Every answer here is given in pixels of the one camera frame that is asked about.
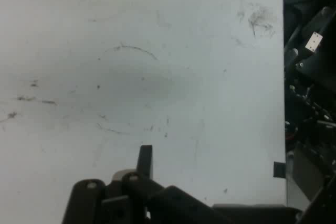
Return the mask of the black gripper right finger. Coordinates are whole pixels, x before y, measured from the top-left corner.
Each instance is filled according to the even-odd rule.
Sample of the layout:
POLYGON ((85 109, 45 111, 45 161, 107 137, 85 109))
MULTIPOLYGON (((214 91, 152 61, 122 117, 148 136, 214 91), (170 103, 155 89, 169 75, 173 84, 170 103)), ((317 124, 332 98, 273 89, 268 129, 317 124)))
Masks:
POLYGON ((153 223, 231 223, 213 208, 175 186, 163 187, 151 178, 153 146, 140 147, 136 170, 122 177, 122 189, 147 209, 153 223))

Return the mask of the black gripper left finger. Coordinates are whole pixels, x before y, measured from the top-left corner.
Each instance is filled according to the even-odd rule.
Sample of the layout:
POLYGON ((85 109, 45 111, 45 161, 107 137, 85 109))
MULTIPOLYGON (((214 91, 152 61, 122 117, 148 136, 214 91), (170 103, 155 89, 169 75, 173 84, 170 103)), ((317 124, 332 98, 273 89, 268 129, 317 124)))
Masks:
POLYGON ((99 179, 75 183, 62 223, 133 223, 132 202, 122 191, 122 177, 134 171, 116 172, 109 184, 99 179))

